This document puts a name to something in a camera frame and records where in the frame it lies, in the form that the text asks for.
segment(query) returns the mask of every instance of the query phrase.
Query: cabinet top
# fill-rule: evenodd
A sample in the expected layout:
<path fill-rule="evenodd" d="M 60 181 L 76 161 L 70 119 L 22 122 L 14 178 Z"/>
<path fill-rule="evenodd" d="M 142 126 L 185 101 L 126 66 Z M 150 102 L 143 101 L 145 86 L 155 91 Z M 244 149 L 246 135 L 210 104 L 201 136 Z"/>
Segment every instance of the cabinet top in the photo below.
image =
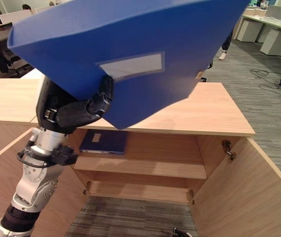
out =
<path fill-rule="evenodd" d="M 37 125 L 37 79 L 0 79 L 0 122 Z M 115 129 L 104 119 L 83 128 Z M 253 136 L 255 132 L 221 83 L 198 83 L 185 100 L 172 104 L 128 131 Z"/>

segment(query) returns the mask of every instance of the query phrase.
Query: door hinge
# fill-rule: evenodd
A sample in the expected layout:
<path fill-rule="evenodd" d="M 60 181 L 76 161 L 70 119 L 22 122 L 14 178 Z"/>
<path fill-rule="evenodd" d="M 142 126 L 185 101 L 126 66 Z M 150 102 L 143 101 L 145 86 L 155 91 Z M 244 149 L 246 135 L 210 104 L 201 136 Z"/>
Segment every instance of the door hinge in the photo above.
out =
<path fill-rule="evenodd" d="M 86 193 L 89 191 L 91 186 L 91 181 L 87 181 L 85 189 L 83 190 L 83 194 L 86 195 Z"/>
<path fill-rule="evenodd" d="M 189 189 L 188 191 L 188 200 L 189 202 L 194 205 L 195 204 L 195 200 L 194 200 L 194 192 L 192 189 Z"/>
<path fill-rule="evenodd" d="M 224 152 L 228 155 L 229 162 L 237 158 L 236 152 L 231 151 L 231 142 L 229 140 L 223 140 L 221 144 L 223 145 Z"/>

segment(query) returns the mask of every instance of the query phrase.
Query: blue folder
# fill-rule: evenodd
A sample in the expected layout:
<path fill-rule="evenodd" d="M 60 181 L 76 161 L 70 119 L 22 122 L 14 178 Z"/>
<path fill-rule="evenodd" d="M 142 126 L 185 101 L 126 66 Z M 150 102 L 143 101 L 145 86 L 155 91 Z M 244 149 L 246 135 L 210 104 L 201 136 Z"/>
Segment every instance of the blue folder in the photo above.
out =
<path fill-rule="evenodd" d="M 248 2 L 74 0 L 14 24 L 8 47 L 79 100 L 116 75 L 104 119 L 122 129 L 189 96 Z"/>

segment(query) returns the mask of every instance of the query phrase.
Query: cable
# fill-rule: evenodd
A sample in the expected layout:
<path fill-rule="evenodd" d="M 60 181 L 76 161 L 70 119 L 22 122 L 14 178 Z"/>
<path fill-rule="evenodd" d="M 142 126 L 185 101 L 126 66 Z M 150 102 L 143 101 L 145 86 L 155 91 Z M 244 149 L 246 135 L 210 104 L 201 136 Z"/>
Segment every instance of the cable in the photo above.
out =
<path fill-rule="evenodd" d="M 254 77 L 255 79 L 263 79 L 267 83 L 273 85 L 273 86 L 269 86 L 269 85 L 265 85 L 265 84 L 259 84 L 259 88 L 260 89 L 267 90 L 267 91 L 273 92 L 275 94 L 281 95 L 281 93 L 278 93 L 278 92 L 274 91 L 274 90 L 277 90 L 277 89 L 280 88 L 280 86 L 275 83 L 279 79 L 276 79 L 274 82 L 270 82 L 270 81 L 266 80 L 265 78 L 263 78 L 263 77 L 267 77 L 270 73 L 275 73 L 275 74 L 279 74 L 279 75 L 281 75 L 281 73 L 278 73 L 278 72 L 268 72 L 268 71 L 259 70 L 259 69 L 251 69 L 250 72 L 255 76 Z"/>
<path fill-rule="evenodd" d="M 24 150 L 22 150 L 21 152 L 17 153 L 17 156 L 16 158 L 22 162 L 23 164 L 26 164 L 28 166 L 31 166 L 31 167 L 34 167 L 34 168 L 48 168 L 48 167 L 51 167 L 51 166 L 54 166 L 56 165 L 56 163 L 49 163 L 49 164 L 46 164 L 46 165 L 35 165 L 35 164 L 32 164 L 32 163 L 29 163 L 27 161 L 25 161 L 23 159 L 23 156 L 24 156 Z"/>

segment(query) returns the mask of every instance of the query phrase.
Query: book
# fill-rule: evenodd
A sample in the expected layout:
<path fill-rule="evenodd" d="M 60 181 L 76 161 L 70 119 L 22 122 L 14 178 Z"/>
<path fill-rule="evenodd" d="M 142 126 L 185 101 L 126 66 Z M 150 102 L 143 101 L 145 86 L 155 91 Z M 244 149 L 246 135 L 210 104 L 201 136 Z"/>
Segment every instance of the book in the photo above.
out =
<path fill-rule="evenodd" d="M 79 150 L 86 153 L 124 155 L 127 131 L 89 129 Z"/>
<path fill-rule="evenodd" d="M 123 129 L 191 94 L 248 2 L 74 0 L 14 23 L 8 47 L 78 100 L 112 76 L 104 119 Z"/>

